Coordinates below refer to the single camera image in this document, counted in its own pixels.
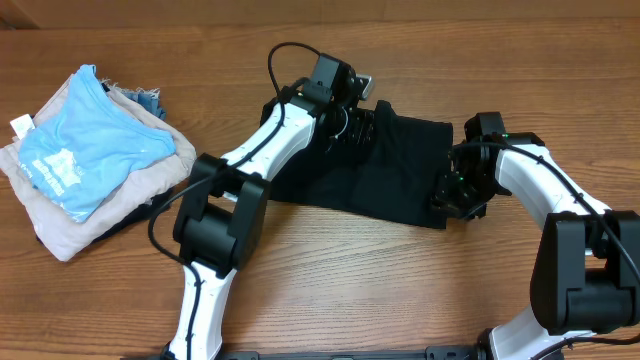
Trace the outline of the black t-shirt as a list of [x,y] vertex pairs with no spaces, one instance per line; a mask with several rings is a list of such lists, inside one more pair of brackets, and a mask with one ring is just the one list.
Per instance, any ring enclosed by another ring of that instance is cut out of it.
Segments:
[[311,142],[271,181],[271,199],[444,229],[447,215],[431,203],[448,165],[453,126],[403,117],[380,100],[374,111],[375,142],[360,153],[326,153],[319,124]]

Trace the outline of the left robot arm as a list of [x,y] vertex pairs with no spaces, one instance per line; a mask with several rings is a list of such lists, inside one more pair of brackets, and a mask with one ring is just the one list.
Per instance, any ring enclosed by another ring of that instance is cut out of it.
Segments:
[[373,88],[371,76],[321,54],[310,76],[277,88],[259,128],[242,145],[221,157],[198,157],[176,198],[173,237],[185,285],[178,328],[163,358],[219,355],[231,285],[258,245],[272,180],[315,137],[331,144],[345,139],[358,103]]

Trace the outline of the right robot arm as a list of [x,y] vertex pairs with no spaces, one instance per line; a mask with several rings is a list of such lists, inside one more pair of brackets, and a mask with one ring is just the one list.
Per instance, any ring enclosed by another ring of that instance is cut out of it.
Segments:
[[509,133],[500,113],[478,113],[452,147],[434,205],[485,216],[496,195],[515,196],[542,230],[529,305],[472,346],[430,346],[428,359],[561,359],[579,343],[628,346],[610,333],[639,322],[639,216],[581,189],[531,132]]

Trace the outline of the blue denim garment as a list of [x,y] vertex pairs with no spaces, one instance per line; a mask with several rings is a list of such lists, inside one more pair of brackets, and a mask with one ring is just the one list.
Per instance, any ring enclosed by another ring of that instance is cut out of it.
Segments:
[[116,83],[111,84],[108,81],[102,81],[101,84],[105,92],[115,89],[122,93],[129,100],[132,100],[141,105],[146,111],[152,113],[160,120],[166,120],[166,111],[160,105],[160,90],[158,88],[145,90],[138,87],[134,90],[131,90],[127,88],[121,88]]

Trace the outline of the dark garment under pile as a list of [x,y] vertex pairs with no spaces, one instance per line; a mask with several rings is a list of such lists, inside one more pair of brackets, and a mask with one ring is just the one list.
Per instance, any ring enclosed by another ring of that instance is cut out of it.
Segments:
[[36,238],[47,247],[75,252],[106,240],[127,227],[148,220],[151,214],[172,194],[174,186],[162,193],[134,195],[122,187],[112,193],[84,221],[76,222],[63,209],[49,204],[43,196],[33,198],[27,211]]

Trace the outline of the beige folded garment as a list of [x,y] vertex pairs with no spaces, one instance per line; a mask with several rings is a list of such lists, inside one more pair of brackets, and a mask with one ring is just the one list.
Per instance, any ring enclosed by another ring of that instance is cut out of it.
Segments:
[[[160,120],[152,113],[146,111],[138,103],[126,98],[119,91],[113,89],[108,91],[106,95],[119,109],[133,116],[134,119],[145,126],[163,130],[171,134],[176,146],[176,151],[173,155],[147,168],[131,173],[124,183],[112,193],[117,189],[125,187],[132,189],[134,195],[149,193],[153,196],[157,193],[164,192],[169,187],[176,186],[187,178],[196,160],[196,150],[187,138],[165,121]],[[22,141],[16,138],[12,143],[1,149],[1,170],[9,179],[16,197],[24,206],[26,212],[30,209],[33,198],[39,199],[40,196],[43,196],[49,204],[54,204],[39,190],[32,187],[31,181],[20,168],[18,152],[21,145]],[[46,247],[57,260],[63,262],[70,260],[78,253],[75,252],[73,248],[71,248],[70,252],[65,252],[64,248],[43,246]]]

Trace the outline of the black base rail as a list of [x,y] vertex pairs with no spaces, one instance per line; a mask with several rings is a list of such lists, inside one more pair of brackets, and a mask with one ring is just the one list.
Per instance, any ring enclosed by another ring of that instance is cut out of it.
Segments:
[[491,356],[475,345],[428,346],[424,350],[356,352],[301,352],[261,354],[257,351],[221,352],[214,360],[487,360]]

